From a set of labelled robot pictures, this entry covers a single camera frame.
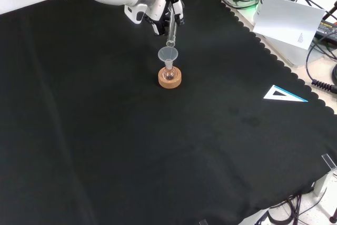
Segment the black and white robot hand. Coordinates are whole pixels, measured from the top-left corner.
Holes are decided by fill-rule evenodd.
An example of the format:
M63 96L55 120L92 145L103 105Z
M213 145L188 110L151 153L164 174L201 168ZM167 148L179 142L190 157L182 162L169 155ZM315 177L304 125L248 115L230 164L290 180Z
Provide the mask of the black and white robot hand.
M134 23L140 24L143 19L152 25L156 35L164 35L171 21L177 26L184 24L184 4L182 0L155 0L151 6L138 4L133 7L124 6L124 13Z

